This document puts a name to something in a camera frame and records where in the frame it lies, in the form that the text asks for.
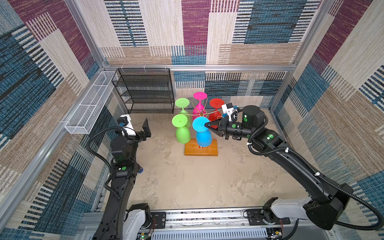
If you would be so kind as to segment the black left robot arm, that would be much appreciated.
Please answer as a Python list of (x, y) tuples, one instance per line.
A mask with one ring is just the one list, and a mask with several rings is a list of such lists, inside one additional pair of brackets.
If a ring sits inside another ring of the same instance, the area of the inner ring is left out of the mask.
[[(139, 231), (151, 226), (153, 218), (147, 203), (128, 208), (128, 200), (134, 188), (137, 175), (143, 168), (137, 162), (139, 143), (151, 137), (149, 122), (144, 121), (142, 130), (137, 132), (128, 115), (118, 118), (118, 125), (100, 131), (90, 137), (87, 150), (102, 160), (108, 167), (109, 176), (104, 183), (110, 192), (108, 202), (93, 236), (94, 240), (135, 240)], [(117, 137), (111, 141), (113, 158), (107, 161), (91, 148), (91, 142), (101, 134), (114, 131)]]

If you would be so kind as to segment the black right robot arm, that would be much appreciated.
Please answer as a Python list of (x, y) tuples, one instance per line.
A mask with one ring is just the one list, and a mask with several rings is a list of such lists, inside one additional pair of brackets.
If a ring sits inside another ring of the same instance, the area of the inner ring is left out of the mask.
[[(303, 156), (297, 153), (277, 132), (269, 130), (268, 117), (257, 106), (236, 109), (242, 112), (242, 121), (233, 121), (232, 115), (204, 124), (219, 137), (240, 141), (247, 139), (247, 147), (255, 156), (264, 156), (286, 170), (309, 194), (306, 199), (284, 200), (271, 198), (263, 207), (264, 219), (273, 223), (273, 218), (295, 218), (311, 221), (323, 230), (331, 230), (334, 225), (361, 230), (376, 231), (384, 226), (383, 215), (371, 204), (354, 195), (348, 184), (338, 184), (317, 170)], [(340, 222), (338, 219), (353, 199), (368, 208), (377, 217), (370, 226), (357, 226)]]

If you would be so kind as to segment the blue wine glass front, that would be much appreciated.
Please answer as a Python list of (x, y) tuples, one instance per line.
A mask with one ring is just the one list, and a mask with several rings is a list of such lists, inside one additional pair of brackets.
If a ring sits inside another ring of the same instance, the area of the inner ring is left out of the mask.
[(212, 135), (211, 132), (207, 127), (205, 127), (205, 124), (209, 122), (209, 119), (206, 117), (197, 117), (193, 121), (193, 129), (197, 132), (196, 133), (196, 140), (200, 147), (205, 148), (208, 147), (212, 143)]

